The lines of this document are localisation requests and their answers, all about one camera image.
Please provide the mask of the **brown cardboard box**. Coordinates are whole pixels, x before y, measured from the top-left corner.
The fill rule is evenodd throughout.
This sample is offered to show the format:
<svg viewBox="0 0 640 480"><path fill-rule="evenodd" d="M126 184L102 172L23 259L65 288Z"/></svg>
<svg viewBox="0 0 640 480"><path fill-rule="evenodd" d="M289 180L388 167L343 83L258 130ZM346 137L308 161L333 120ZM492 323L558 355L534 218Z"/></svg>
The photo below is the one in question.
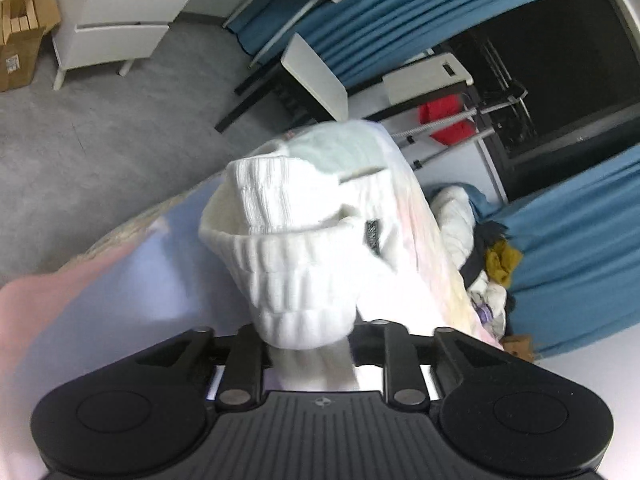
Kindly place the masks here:
<svg viewBox="0 0 640 480"><path fill-rule="evenodd" d="M56 0L1 1L1 91L32 82L42 40L62 22Z"/></svg>

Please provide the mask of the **dark navy garment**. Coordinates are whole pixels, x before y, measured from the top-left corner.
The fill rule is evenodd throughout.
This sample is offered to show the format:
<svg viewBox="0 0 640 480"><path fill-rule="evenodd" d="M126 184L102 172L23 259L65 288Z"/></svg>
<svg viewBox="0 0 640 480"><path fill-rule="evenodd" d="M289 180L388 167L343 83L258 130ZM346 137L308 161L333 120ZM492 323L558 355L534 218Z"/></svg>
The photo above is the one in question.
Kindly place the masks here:
<svg viewBox="0 0 640 480"><path fill-rule="evenodd" d="M479 223L473 231L472 252L459 270L464 283L464 288L469 289L485 269L485 252L502 240L506 227L495 221Z"/></svg>

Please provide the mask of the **white folding chair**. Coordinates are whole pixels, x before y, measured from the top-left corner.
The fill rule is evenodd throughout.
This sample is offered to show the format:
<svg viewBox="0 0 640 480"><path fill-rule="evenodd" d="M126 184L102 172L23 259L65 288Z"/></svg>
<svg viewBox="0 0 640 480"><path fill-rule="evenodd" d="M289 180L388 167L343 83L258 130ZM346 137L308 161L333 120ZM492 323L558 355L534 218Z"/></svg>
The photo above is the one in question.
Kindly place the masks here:
<svg viewBox="0 0 640 480"><path fill-rule="evenodd" d="M329 66L307 41L294 34L282 55L254 73L262 82L216 123L218 132L226 131L272 90L282 87L299 102L316 122L346 122L349 118L348 93Z"/></svg>

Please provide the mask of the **white fluffy garment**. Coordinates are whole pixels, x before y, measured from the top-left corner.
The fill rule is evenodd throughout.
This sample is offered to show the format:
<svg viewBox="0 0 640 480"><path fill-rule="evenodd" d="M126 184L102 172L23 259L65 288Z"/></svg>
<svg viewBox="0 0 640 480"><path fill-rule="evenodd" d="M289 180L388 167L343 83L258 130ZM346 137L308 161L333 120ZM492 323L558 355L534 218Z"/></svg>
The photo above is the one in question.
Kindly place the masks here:
<svg viewBox="0 0 640 480"><path fill-rule="evenodd" d="M443 188L430 203L445 249L460 270L474 249L475 216L469 196L461 186Z"/></svg>

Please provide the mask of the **pastel pink blue bedsheet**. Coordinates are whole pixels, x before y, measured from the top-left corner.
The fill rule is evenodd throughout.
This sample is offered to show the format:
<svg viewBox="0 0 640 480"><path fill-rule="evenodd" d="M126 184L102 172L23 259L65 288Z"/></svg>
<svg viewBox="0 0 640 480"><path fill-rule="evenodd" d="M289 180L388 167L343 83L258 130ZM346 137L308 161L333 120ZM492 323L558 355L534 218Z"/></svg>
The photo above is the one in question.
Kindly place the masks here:
<svg viewBox="0 0 640 480"><path fill-rule="evenodd" d="M1 475L47 473L29 419L55 387L192 327L250 322L226 266L198 238L210 179L99 255L1 289Z"/></svg>

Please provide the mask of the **red garment on rack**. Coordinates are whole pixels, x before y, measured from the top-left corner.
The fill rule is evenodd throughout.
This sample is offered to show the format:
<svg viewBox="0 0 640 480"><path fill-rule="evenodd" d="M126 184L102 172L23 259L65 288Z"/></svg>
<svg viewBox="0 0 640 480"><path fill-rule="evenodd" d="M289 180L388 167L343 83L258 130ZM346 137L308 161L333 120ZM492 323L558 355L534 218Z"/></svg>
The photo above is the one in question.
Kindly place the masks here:
<svg viewBox="0 0 640 480"><path fill-rule="evenodd" d="M454 116L464 111L462 96L444 96L419 106L419 124L426 125L443 120L446 126L431 133L430 137L445 146L458 144L476 133L472 119L462 118L452 122Z"/></svg>

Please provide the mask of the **mustard yellow garment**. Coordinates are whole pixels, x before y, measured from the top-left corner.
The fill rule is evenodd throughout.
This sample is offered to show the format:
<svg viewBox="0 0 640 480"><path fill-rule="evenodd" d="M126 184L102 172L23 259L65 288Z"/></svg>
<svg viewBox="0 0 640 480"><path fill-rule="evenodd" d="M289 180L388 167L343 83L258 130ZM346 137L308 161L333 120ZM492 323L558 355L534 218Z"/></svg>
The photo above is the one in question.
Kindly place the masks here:
<svg viewBox="0 0 640 480"><path fill-rule="evenodd" d="M513 273L524 255L507 240L498 240L485 252L485 270L488 278L504 288L512 283Z"/></svg>

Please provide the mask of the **metal drying rack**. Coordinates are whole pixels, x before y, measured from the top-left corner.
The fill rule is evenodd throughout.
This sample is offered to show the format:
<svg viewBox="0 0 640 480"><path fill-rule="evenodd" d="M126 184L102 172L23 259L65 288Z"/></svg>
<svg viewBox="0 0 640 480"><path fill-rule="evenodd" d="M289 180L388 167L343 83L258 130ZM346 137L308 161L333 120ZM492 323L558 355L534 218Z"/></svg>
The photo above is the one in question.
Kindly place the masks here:
<svg viewBox="0 0 640 480"><path fill-rule="evenodd" d="M524 104L528 91L513 81L495 99L466 104L465 94L452 94L418 106L418 124L392 132L398 148L409 151L414 171L469 144L497 133L490 115Z"/></svg>

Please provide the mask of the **blue curtain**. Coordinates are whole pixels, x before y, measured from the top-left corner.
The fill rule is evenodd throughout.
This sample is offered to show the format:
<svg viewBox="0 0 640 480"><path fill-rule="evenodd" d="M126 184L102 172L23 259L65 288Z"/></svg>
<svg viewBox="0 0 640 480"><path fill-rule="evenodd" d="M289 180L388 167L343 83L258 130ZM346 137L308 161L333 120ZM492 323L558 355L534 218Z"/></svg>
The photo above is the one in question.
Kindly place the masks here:
<svg viewBox="0 0 640 480"><path fill-rule="evenodd" d="M347 88L401 66L473 26L539 0L256 0L231 22L264 58L302 36ZM513 325L542 356L558 356L639 322L639 152L628 148L543 191L494 209L525 252Z"/></svg>

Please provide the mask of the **white drawer cabinet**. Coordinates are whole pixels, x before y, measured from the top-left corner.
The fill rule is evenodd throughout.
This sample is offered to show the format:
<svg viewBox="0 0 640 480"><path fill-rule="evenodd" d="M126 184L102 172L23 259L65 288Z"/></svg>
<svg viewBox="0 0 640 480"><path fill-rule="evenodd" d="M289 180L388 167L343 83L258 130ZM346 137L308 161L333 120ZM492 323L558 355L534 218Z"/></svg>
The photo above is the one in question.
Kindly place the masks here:
<svg viewBox="0 0 640 480"><path fill-rule="evenodd" d="M53 89L66 73L121 62L126 76L134 61L149 58L189 0L58 0L62 23L52 36L58 60Z"/></svg>

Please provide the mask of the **white knit sweater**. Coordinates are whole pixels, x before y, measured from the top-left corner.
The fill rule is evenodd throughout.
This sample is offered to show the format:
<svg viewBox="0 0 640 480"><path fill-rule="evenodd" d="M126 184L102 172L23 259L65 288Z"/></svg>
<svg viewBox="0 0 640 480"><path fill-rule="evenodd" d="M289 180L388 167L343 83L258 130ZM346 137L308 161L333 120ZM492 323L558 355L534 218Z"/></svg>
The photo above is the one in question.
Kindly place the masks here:
<svg viewBox="0 0 640 480"><path fill-rule="evenodd" d="M325 122L224 170L201 240L250 305L281 386L358 386L348 335L360 321L430 334L444 317L418 231L420 191L386 130Z"/></svg>

